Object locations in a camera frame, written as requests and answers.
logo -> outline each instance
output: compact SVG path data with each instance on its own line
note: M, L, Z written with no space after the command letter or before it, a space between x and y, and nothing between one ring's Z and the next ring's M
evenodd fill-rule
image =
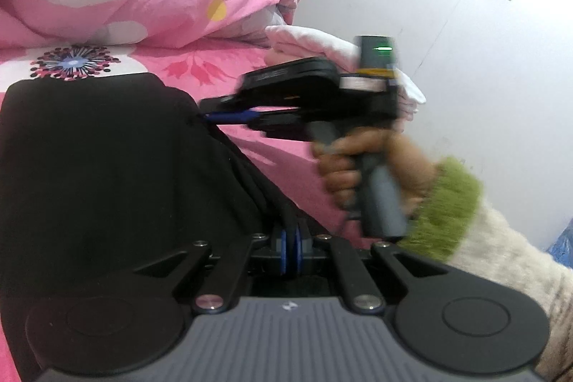
M260 75L255 75L254 80L256 82L260 82L262 80L268 80L269 78L280 77L281 75L284 75L286 73L287 71L284 68L280 68L279 70L272 70L270 72L265 72Z
M287 303L283 303L283 309L285 311L294 311L295 309L297 309L299 307L299 305L297 305L295 302L293 301L289 301Z

sleeve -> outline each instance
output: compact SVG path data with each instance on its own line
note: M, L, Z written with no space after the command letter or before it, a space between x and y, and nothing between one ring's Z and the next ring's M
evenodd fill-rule
M512 230L459 162L447 159L439 168L432 194L420 207L412 234L400 246L537 301L551 325L537 371L553 379L573 361L573 270ZM573 374L568 372L560 382L570 380Z

pink bedsheet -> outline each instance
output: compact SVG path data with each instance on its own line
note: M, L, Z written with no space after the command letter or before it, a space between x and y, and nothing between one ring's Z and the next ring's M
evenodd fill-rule
M99 79L147 71L199 101L232 93L240 75L265 66L264 49L224 40L203 39L177 50L66 47L0 50L0 102L8 86L23 79ZM81 61L81 67L71 61ZM58 68L66 66L75 72L68 75ZM307 143L266 139L240 126L222 129L300 208L328 229L340 226L343 214L324 193ZM360 239L356 225L348 225L342 233L356 247L368 244ZM0 335L0 374L2 382L19 381L4 334Z

yellow label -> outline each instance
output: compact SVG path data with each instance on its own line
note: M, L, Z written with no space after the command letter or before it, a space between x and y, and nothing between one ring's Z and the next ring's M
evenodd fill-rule
M359 68L356 70L359 75L370 75L371 77L396 78L393 68Z

black fabric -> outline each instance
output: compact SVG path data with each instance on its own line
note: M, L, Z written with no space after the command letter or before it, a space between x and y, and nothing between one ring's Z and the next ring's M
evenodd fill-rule
M196 239L305 216L184 92L151 74L22 81L0 113L0 316L24 382L40 297Z

